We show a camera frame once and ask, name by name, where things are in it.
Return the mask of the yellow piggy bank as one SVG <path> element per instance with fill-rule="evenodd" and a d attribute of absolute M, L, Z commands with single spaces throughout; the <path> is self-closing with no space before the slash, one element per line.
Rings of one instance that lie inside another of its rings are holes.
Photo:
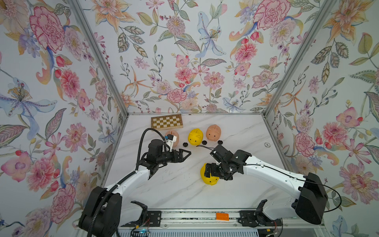
<path fill-rule="evenodd" d="M 203 141 L 203 132 L 199 129 L 193 129 L 188 135 L 188 141 L 193 146 L 198 146 Z"/>
<path fill-rule="evenodd" d="M 211 186 L 216 185 L 217 182 L 219 181 L 219 177 L 214 177 L 212 175 L 210 175 L 210 177 L 206 177 L 207 165 L 208 164 L 204 164 L 200 170 L 201 179 L 207 185 L 211 185 Z"/>

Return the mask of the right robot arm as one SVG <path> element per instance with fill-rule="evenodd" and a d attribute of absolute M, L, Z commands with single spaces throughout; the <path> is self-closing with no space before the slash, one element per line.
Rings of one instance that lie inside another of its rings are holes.
<path fill-rule="evenodd" d="M 245 218 L 253 227 L 268 226 L 275 221 L 292 217 L 314 225 L 322 223 L 328 196 L 316 174 L 293 173 L 243 150 L 232 153 L 222 145 L 213 148 L 210 155 L 216 162 L 205 164 L 200 170 L 205 184 L 215 185 L 220 179 L 230 181 L 234 174 L 240 173 L 270 183 L 288 194 L 288 197 L 278 200 L 262 200 L 254 213 Z"/>

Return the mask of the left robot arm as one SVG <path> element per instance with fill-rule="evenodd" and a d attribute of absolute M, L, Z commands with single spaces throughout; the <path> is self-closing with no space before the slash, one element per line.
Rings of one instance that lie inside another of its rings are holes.
<path fill-rule="evenodd" d="M 89 237 L 111 237 L 123 222 L 143 224 L 147 220 L 147 206 L 131 201 L 129 207 L 123 207 L 123 199 L 152 178 L 159 168 L 168 163 L 183 163 L 190 155 L 190 151 L 173 149 L 168 140 L 152 140 L 148 151 L 138 160 L 136 170 L 112 186 L 97 186 L 91 191 L 78 227 L 87 231 Z"/>

